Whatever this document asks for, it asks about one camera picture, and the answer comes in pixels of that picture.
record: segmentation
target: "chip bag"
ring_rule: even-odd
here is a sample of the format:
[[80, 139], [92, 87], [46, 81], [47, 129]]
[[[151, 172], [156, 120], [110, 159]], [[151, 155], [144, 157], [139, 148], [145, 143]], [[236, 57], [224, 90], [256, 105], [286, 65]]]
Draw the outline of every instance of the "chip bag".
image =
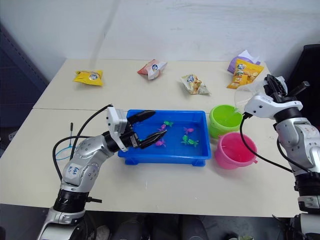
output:
[[182, 76], [181, 82], [190, 94], [209, 94], [207, 86], [195, 74]]
[[102, 86], [102, 71], [76, 71], [74, 82]]
[[159, 76], [159, 74], [163, 71], [166, 67], [167, 62], [158, 61], [158, 60], [151, 60], [143, 68], [141, 68], [137, 73], [148, 75], [148, 79], [152, 80]]
[[232, 83], [230, 83], [227, 88], [237, 89], [239, 86], [251, 84], [263, 69], [263, 66], [237, 59], [235, 61]]

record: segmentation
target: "floor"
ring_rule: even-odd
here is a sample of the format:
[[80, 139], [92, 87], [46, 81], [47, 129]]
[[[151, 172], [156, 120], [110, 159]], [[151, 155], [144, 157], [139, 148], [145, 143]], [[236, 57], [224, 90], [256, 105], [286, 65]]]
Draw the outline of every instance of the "floor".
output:
[[[0, 204], [0, 226], [6, 231], [6, 240], [34, 240], [42, 227], [47, 208]], [[111, 232], [120, 223], [140, 213], [91, 211], [97, 226], [107, 225]], [[179, 215], [152, 214], [160, 223], [159, 229], [178, 229]], [[221, 240], [226, 233], [253, 236], [256, 240], [283, 240], [278, 222], [272, 217], [199, 216], [210, 240]]]

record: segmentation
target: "white table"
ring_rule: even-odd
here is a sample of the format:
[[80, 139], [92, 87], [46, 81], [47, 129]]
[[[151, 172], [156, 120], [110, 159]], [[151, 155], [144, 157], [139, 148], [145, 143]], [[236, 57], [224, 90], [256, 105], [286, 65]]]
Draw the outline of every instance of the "white table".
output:
[[[60, 185], [52, 162], [52, 147], [69, 135], [70, 122], [74, 123], [76, 133], [94, 112], [33, 109], [0, 159], [0, 202], [34, 207], [52, 206]], [[105, 132], [105, 117], [105, 112], [98, 115], [87, 125], [83, 134], [95, 136]], [[288, 167], [278, 153], [277, 134], [272, 123], [269, 119], [252, 117], [245, 122], [243, 131], [255, 141], [262, 156]], [[211, 150], [215, 150], [214, 140]], [[66, 161], [59, 161], [61, 169]], [[205, 167], [184, 164], [128, 166], [115, 155], [103, 164], [90, 193], [90, 196], [103, 202], [87, 203], [86, 209], [292, 217], [299, 213], [298, 194], [293, 185], [292, 174], [262, 160], [248, 167], [226, 170], [219, 168], [213, 159], [207, 160]]]
[[[170, 61], [155, 80], [137, 73], [148, 61], [107, 60], [96, 63], [103, 70], [104, 86], [73, 82], [75, 71], [90, 70], [90, 60], [67, 59], [34, 108], [99, 110], [112, 103], [116, 108], [156, 110], [203, 110], [209, 113], [218, 104], [234, 105], [234, 89], [226, 88], [232, 80], [228, 62]], [[269, 73], [265, 66], [255, 81]], [[194, 73], [209, 91], [207, 95], [190, 95], [180, 77]]]

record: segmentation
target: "purple toy fish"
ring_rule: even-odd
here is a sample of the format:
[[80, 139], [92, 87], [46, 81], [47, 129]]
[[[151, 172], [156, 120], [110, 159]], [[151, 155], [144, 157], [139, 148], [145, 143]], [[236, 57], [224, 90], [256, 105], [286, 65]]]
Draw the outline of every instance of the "purple toy fish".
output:
[[161, 139], [161, 140], [157, 141], [157, 142], [155, 143], [155, 145], [156, 145], [156, 146], [166, 146], [166, 145], [165, 145], [165, 140]]
[[186, 127], [184, 127], [183, 130], [185, 132], [185, 135], [188, 135], [188, 133], [192, 133], [194, 131], [193, 128], [186, 128]]
[[159, 131], [165, 130], [167, 127], [167, 125], [162, 124], [160, 128], [158, 128]]

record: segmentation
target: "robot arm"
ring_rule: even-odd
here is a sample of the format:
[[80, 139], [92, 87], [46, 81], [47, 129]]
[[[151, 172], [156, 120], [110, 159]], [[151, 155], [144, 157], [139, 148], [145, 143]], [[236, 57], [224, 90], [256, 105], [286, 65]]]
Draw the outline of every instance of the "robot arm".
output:
[[89, 197], [89, 192], [105, 160], [119, 150], [127, 151], [129, 147], [146, 148], [167, 132], [159, 131], [143, 141], [139, 140], [132, 125], [154, 114], [155, 111], [147, 110], [127, 119], [123, 110], [114, 107], [107, 109], [109, 131], [87, 138], [77, 147], [73, 158], [63, 169], [58, 196], [48, 211], [38, 240], [79, 239], [86, 202], [102, 202]]
[[320, 133], [302, 116], [303, 105], [295, 97], [309, 86], [303, 82], [287, 94], [281, 82], [268, 74], [264, 80], [266, 94], [253, 96], [244, 111], [246, 116], [275, 119], [274, 129], [287, 157], [307, 170], [289, 163], [294, 189], [299, 192], [299, 208], [308, 213], [298, 216], [297, 228], [305, 235], [313, 234], [312, 239], [320, 239]]

